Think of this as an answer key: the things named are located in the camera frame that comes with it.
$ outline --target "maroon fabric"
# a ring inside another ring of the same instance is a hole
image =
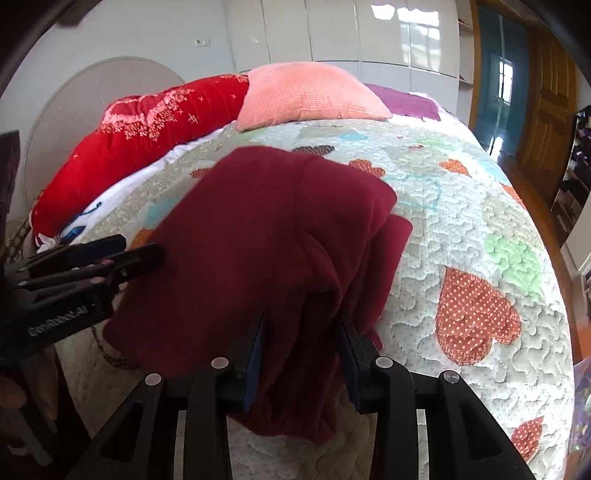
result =
[[[366,83],[365,86],[375,93],[390,112],[396,115],[432,118],[441,121],[435,102],[428,98],[399,92],[393,88]]]
[[[412,226],[357,168],[268,147],[218,162],[156,229],[163,266],[127,289],[106,340],[150,371],[185,374],[225,353],[261,312],[258,394],[238,420],[314,441],[335,433],[339,309],[378,320]]]

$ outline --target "quilted bedspread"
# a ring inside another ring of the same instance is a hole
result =
[[[391,185],[398,195],[394,213],[414,230],[378,323],[382,354],[422,374],[457,371],[536,478],[561,479],[574,390],[566,311],[533,221],[501,169],[474,142],[390,122],[311,121],[243,134],[229,125],[78,240],[122,233],[141,245],[217,160],[252,144],[314,151]],[[72,397],[95,434],[144,372],[112,368],[88,331],[64,340],[59,351]],[[338,411],[339,432],[322,445],[259,437],[228,420],[234,477],[367,478],[375,418],[357,415],[346,393]],[[420,476],[427,479],[420,411],[418,422]]]

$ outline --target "red fleece cloth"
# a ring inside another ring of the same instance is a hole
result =
[[[331,326],[339,309],[361,335],[378,320],[412,231],[390,214],[395,202],[357,168],[239,148],[153,233],[164,264],[130,284],[105,338],[172,377],[222,356],[265,312],[258,393],[238,420],[257,434],[326,440],[342,388]]]
[[[31,213],[35,238],[55,237],[118,181],[235,120],[247,91],[248,77],[226,74],[110,104],[39,196]]]

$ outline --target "purple pillow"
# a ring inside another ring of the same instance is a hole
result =
[[[441,121],[437,105],[428,98],[399,92],[393,88],[381,87],[373,83],[366,83],[365,86],[375,93],[390,112],[395,115],[427,117],[438,122]]]

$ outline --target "metal screw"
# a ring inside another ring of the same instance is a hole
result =
[[[149,387],[155,387],[162,381],[162,377],[159,374],[149,374],[144,381]]]
[[[453,370],[445,370],[443,372],[443,379],[447,383],[458,383],[460,381],[460,375]]]
[[[214,367],[216,370],[226,368],[228,365],[230,365],[230,360],[224,356],[218,356],[212,360],[212,367]]]
[[[394,360],[388,356],[379,356],[375,359],[375,364],[380,368],[390,368],[394,365]]]

